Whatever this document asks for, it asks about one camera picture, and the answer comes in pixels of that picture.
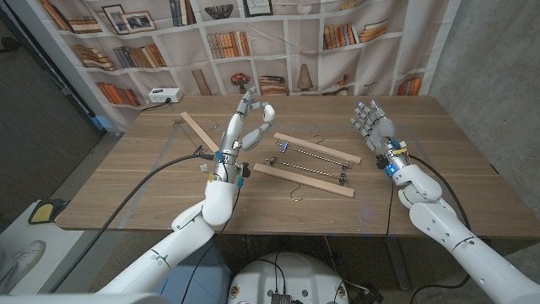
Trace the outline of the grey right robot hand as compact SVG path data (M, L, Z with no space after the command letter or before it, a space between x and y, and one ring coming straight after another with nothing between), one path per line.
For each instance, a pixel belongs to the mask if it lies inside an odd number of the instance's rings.
M371 106L360 102L355 114L357 119L351 118L350 122L361 133L368 148L375 153L376 165L380 170L392 177L410 164L407 145L397 142L395 125L374 100Z

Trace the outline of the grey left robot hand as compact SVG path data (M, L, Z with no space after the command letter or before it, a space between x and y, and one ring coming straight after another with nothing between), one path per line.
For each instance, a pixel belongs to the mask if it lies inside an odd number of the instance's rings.
M245 151L254 149L262 140L264 134L276 122L275 110L268 102L260 102L260 95L257 88L252 86L242 96L235 114L230 118L228 126L221 138L221 144L213 169L221 182L233 183L238 172L236 158L239 150ZM243 138L240 134L243 131L244 119L256 109L262 108L263 123L255 128Z

